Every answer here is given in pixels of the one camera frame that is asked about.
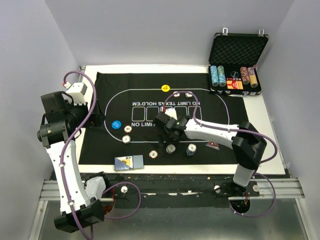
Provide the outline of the grey white 1 chip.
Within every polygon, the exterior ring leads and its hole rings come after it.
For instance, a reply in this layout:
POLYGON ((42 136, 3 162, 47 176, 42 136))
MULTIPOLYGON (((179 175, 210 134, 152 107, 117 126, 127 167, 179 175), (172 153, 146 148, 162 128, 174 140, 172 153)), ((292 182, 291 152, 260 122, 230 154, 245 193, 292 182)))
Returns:
POLYGON ((131 137, 130 137, 129 135, 124 135, 124 136, 122 137, 122 142, 123 142, 124 144, 129 144, 129 143, 131 142, 131 137))

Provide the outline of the blue white chip stack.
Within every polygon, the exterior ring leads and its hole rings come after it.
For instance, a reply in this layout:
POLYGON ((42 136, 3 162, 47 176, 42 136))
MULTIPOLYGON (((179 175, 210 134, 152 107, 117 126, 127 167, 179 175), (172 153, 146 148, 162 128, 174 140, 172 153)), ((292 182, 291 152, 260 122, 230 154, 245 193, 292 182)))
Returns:
POLYGON ((186 148, 186 155, 189 157, 193 156, 195 154, 196 150, 197 150, 197 146, 193 143, 190 143, 186 148))

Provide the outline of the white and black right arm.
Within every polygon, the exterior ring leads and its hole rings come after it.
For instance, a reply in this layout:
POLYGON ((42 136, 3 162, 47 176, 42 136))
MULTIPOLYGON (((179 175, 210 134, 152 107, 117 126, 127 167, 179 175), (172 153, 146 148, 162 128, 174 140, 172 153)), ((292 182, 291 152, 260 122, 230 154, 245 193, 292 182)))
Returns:
POLYGON ((160 112, 153 120, 155 127, 168 143, 202 140, 215 142, 233 150, 237 167, 230 183, 230 191, 241 196, 248 190, 248 184, 258 169, 267 142, 262 134, 248 121, 240 125, 223 125, 180 116, 177 119, 160 112))

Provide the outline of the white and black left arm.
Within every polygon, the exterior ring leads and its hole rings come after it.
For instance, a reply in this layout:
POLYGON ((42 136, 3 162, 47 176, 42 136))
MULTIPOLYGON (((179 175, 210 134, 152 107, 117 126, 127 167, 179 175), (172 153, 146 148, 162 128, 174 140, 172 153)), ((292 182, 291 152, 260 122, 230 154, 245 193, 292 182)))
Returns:
POLYGON ((100 127, 104 115, 95 101, 88 108, 84 90, 56 91, 41 96, 45 113, 37 138, 52 162, 60 197, 60 216, 55 227, 74 233, 104 221, 101 198, 111 191, 110 181, 102 172, 82 181, 76 155, 75 131, 100 127))

